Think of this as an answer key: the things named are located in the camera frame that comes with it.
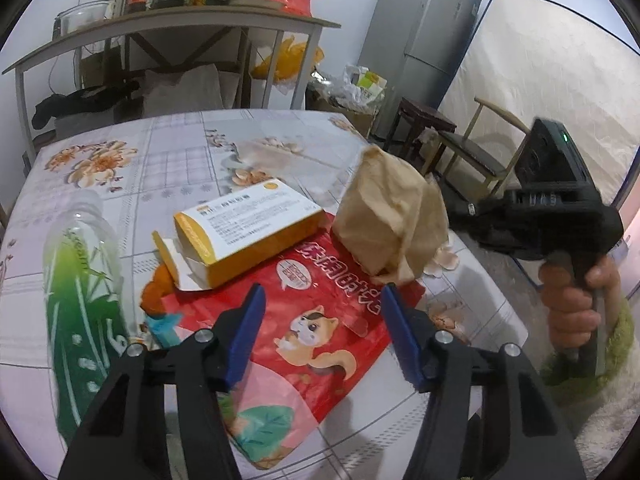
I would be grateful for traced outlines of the right hand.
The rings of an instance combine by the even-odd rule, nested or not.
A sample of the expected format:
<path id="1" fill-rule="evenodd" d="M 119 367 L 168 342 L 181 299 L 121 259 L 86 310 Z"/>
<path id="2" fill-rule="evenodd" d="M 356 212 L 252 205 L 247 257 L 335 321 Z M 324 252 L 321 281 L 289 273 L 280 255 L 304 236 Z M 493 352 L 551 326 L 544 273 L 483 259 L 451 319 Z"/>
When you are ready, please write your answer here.
<path id="1" fill-rule="evenodd" d="M 548 309 L 549 338 L 555 350 L 577 349 L 590 341 L 591 333 L 605 324 L 614 330 L 624 303 L 620 274 L 615 261 L 605 256 L 587 273 L 587 288 L 575 285 L 570 272 L 546 262 L 538 273 L 540 299 Z M 593 290 L 599 289 L 605 300 L 605 314 L 592 308 Z"/>

